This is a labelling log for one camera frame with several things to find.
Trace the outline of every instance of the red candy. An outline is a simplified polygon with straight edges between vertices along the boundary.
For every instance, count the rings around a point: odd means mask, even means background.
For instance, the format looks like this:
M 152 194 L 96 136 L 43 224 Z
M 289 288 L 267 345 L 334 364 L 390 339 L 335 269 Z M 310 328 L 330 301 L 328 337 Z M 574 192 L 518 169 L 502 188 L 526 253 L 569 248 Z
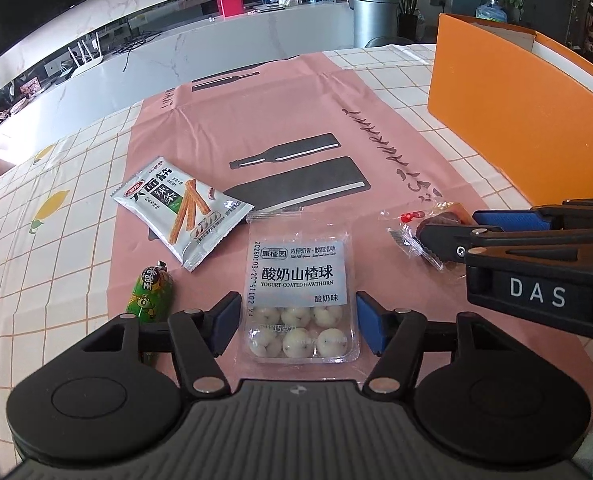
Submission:
M 399 217 L 400 221 L 404 224 L 411 222 L 415 218 L 425 218 L 425 213 L 423 211 L 415 211 L 413 213 L 403 213 Z

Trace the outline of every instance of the red box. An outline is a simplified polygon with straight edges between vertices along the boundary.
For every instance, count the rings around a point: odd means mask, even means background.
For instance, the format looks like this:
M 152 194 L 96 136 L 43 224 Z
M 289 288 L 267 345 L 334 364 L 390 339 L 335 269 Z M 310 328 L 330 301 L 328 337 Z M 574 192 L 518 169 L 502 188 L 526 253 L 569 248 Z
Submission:
M 228 18 L 229 16 L 237 16 L 243 14 L 243 0 L 216 0 L 218 11 L 221 16 Z

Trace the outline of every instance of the lemon print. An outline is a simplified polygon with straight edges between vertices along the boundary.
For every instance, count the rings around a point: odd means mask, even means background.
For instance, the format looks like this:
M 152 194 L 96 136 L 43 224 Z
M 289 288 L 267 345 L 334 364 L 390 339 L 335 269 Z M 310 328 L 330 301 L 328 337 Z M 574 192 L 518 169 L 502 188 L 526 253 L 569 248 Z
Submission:
M 56 146 L 56 144 L 50 144 L 47 148 L 43 148 L 40 152 L 36 154 L 34 157 L 34 162 L 32 164 L 38 163 L 44 156 L 46 156 L 52 149 Z
M 70 190 L 66 191 L 59 191 L 54 193 L 50 198 L 48 198 L 41 208 L 36 212 L 36 215 L 30 225 L 30 234 L 35 235 L 36 230 L 41 227 L 47 217 L 49 217 L 52 213 L 54 213 L 57 209 L 61 207 L 61 204 L 64 202 L 65 197 L 67 194 L 70 193 Z

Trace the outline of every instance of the trash can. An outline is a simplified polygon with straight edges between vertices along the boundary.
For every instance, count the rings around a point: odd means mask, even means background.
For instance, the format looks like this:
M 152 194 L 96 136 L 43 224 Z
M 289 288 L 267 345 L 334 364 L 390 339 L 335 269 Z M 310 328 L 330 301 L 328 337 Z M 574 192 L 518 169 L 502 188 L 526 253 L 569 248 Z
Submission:
M 398 6 L 399 0 L 353 0 L 355 48 L 374 38 L 397 36 Z

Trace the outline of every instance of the black bottle illustration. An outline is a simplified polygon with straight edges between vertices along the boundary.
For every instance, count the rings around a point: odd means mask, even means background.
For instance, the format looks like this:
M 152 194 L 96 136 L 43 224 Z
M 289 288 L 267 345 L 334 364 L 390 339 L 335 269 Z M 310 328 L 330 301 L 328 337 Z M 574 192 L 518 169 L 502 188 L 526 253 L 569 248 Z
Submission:
M 206 88 L 214 88 L 215 86 L 227 85 L 228 83 L 234 83 L 239 79 L 245 79 L 247 77 L 252 77 L 254 75 L 259 75 L 259 72 L 252 72 L 251 74 L 245 75 L 231 75 L 229 77 L 222 77 L 221 79 L 215 79 L 214 81 L 209 81 L 207 83 L 201 83 L 199 85 L 194 85 L 192 87 L 192 91 L 196 92 L 198 90 L 205 90 Z
M 312 153 L 323 152 L 339 148 L 340 142 L 333 134 L 317 135 L 307 139 L 293 140 L 278 146 L 272 146 L 258 155 L 248 156 L 241 160 L 230 162 L 230 169 L 246 168 L 262 162 L 283 162 L 300 156 L 311 155 Z
M 213 77 L 219 77 L 220 75 L 232 75 L 232 74 L 235 74 L 236 72 L 243 72 L 244 70 L 252 70 L 253 68 L 257 68 L 257 67 L 271 64 L 271 63 L 287 61 L 288 59 L 294 59 L 295 57 L 298 57 L 298 56 L 291 56 L 291 57 L 286 57 L 284 59 L 275 59 L 274 61 L 262 61 L 260 63 L 254 63 L 252 65 L 240 66 L 239 68 L 234 68 L 232 70 L 226 70 L 225 72 L 219 72 L 219 73 L 208 75 L 205 77 L 200 77 L 198 79 L 193 79 L 192 82 L 200 83 L 201 81 L 205 81 L 206 79 L 212 79 Z
M 239 184 L 225 194 L 254 204 L 259 212 L 305 207 L 370 189 L 349 156 L 332 158 L 303 168 Z

